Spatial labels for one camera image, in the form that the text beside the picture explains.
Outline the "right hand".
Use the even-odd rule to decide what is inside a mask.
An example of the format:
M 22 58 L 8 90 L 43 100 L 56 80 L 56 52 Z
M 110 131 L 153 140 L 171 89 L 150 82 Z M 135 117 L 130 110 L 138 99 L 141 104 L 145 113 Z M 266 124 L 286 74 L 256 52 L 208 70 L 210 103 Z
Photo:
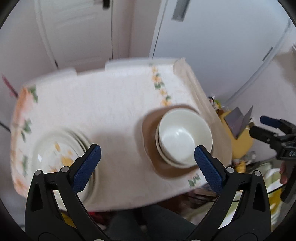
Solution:
M 281 163 L 281 167 L 280 167 L 280 183 L 282 185 L 286 185 L 286 183 L 288 182 L 288 176 L 287 176 L 287 173 L 286 173 L 286 162 L 283 161 Z

